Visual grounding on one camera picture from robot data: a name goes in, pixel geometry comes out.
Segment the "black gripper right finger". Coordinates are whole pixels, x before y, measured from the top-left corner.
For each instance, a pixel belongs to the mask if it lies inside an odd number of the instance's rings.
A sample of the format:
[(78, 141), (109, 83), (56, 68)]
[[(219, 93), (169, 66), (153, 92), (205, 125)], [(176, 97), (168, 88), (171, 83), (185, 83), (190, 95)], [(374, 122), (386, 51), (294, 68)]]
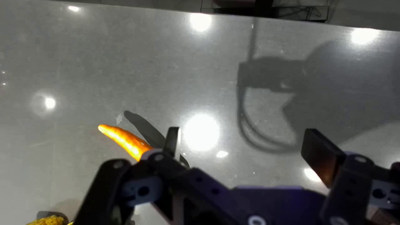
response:
[(399, 225), (400, 163), (389, 168), (349, 153), (316, 128), (306, 128), (301, 156), (329, 195), (319, 213), (323, 225)]

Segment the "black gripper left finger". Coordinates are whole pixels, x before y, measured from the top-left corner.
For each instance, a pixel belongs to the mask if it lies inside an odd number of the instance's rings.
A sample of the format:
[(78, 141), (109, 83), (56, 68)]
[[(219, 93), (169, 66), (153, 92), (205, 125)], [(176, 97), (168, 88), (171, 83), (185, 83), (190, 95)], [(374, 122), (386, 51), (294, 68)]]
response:
[(231, 225), (228, 188), (175, 158), (178, 133), (171, 127), (164, 146), (151, 147), (140, 161), (103, 162), (74, 225), (129, 225), (143, 203), (153, 205), (170, 225)]

